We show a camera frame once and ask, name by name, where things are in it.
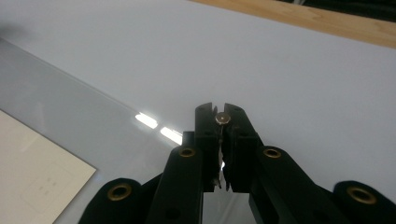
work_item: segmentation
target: beige paper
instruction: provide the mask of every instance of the beige paper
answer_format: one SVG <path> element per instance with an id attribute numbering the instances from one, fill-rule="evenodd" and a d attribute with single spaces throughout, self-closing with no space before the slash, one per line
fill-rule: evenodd
<path id="1" fill-rule="evenodd" d="M 0 111 L 1 223 L 52 223 L 94 172 Z"/>

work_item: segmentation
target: brass insert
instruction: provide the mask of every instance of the brass insert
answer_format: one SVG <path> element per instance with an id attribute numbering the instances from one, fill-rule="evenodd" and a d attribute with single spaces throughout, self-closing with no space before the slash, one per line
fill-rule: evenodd
<path id="1" fill-rule="evenodd" d="M 349 187 L 346 189 L 346 192 L 357 202 L 365 204 L 376 203 L 376 197 L 374 196 L 374 194 L 370 193 L 365 189 L 361 189 L 359 187 Z"/>
<path id="2" fill-rule="evenodd" d="M 107 192 L 107 198 L 113 202 L 115 201 L 121 201 L 128 197 L 132 193 L 132 187 L 131 185 L 127 183 L 120 183 L 116 186 L 113 186 L 108 192 Z"/>
<path id="3" fill-rule="evenodd" d="M 195 150 L 189 147 L 182 148 L 178 151 L 178 155 L 181 157 L 191 157 L 195 155 Z"/>
<path id="4" fill-rule="evenodd" d="M 263 153 L 265 156 L 273 159 L 277 159 L 282 155 L 280 151 L 273 148 L 266 148 Z"/>

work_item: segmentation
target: transparent plastic sheet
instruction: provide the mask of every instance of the transparent plastic sheet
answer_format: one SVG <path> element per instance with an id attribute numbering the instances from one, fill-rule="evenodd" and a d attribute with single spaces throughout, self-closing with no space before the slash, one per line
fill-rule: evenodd
<path id="1" fill-rule="evenodd" d="M 0 109 L 97 169 L 55 223 L 77 223 L 110 180 L 146 183 L 163 171 L 177 146 L 164 137 L 161 123 L 151 129 L 136 118 L 138 110 L 1 38 Z M 203 223 L 241 221 L 233 217 L 255 223 L 246 194 L 218 190 L 205 195 Z"/>

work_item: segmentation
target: glossy surface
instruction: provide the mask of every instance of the glossy surface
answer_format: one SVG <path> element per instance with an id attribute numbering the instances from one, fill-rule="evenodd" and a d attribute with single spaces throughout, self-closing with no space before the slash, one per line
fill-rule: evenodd
<path id="1" fill-rule="evenodd" d="M 98 169 L 58 223 L 109 180 L 160 173 L 176 145 L 161 129 L 193 130 L 207 102 L 243 107 L 322 187 L 396 201 L 394 49 L 185 1 L 3 2 L 0 36 L 35 56 L 0 41 L 0 108 Z M 243 222 L 246 196 L 205 196 L 204 223 Z"/>

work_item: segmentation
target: wooden board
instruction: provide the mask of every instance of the wooden board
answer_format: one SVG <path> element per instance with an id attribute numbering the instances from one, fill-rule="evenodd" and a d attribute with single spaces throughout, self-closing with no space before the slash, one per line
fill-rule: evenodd
<path id="1" fill-rule="evenodd" d="M 273 0 L 192 0 L 396 49 L 396 23 Z"/>

